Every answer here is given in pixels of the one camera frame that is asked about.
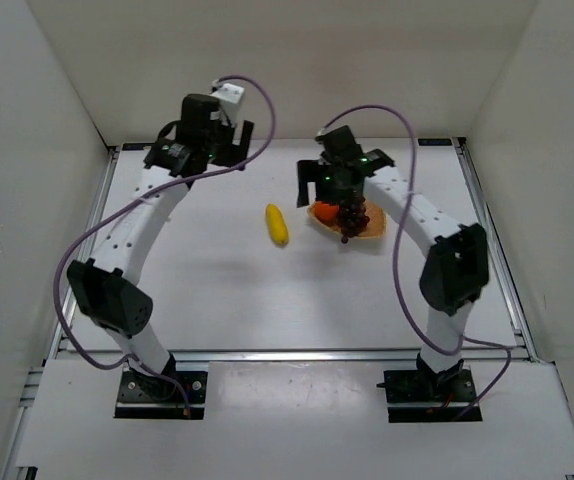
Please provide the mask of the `orange fake fruit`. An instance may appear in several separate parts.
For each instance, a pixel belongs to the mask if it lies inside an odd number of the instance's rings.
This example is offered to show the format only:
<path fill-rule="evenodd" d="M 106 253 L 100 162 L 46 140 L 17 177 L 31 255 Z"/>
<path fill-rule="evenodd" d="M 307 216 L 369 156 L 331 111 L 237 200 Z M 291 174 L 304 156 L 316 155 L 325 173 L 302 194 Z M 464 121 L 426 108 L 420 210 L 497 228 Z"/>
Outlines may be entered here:
<path fill-rule="evenodd" d="M 336 222 L 340 207 L 337 204 L 316 202 L 313 205 L 313 214 L 321 222 L 333 224 Z"/>

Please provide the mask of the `purple fake grape bunch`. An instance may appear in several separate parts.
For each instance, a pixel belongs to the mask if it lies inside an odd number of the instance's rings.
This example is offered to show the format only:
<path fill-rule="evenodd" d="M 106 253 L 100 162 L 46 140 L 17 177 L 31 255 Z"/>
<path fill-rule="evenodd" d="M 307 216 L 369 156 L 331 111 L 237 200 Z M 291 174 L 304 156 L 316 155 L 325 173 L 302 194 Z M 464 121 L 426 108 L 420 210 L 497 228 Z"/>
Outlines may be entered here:
<path fill-rule="evenodd" d="M 367 227 L 370 219 L 366 214 L 365 198 L 354 196 L 339 204 L 336 225 L 340 230 L 341 243 L 347 244 L 350 239 L 359 236 Z"/>

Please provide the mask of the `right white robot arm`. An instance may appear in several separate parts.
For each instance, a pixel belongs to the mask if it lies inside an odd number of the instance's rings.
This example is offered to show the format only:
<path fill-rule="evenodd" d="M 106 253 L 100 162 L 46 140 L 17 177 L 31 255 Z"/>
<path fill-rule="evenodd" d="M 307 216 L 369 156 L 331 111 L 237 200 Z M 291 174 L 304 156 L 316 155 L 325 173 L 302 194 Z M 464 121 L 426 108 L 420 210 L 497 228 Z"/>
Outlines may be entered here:
<path fill-rule="evenodd" d="M 419 290 L 428 306 L 425 329 L 408 323 L 423 346 L 416 360 L 413 386 L 431 394 L 447 388 L 461 372 L 464 330 L 473 304 L 489 282 L 487 234 L 478 223 L 465 225 L 436 207 L 415 189 L 416 173 L 403 175 L 380 149 L 364 151 L 351 129 L 321 130 L 316 160 L 297 163 L 297 204 L 336 208 L 330 224 L 342 242 L 358 237 L 373 221 L 373 202 L 396 222 L 392 272 L 394 289 L 405 316 L 411 312 L 403 298 L 399 269 L 401 242 L 408 236 L 425 259 Z"/>

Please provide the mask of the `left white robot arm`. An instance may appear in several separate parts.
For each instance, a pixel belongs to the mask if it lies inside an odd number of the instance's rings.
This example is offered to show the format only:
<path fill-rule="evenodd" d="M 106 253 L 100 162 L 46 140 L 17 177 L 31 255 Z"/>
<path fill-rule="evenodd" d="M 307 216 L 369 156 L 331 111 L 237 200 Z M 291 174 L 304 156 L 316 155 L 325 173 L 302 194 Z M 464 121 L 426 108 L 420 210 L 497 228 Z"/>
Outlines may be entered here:
<path fill-rule="evenodd" d="M 138 283 L 146 258 L 169 215 L 188 194 L 192 176 L 208 165 L 232 167 L 249 150 L 253 125 L 237 121 L 242 87 L 226 83 L 209 94 L 189 94 L 181 117 L 165 125 L 143 161 L 133 191 L 137 206 L 123 214 L 84 261 L 66 272 L 79 310 L 127 355 L 136 385 L 155 400 L 179 394 L 171 353 L 158 340 L 150 317 L 153 300 Z M 242 136 L 234 138 L 236 128 Z"/>

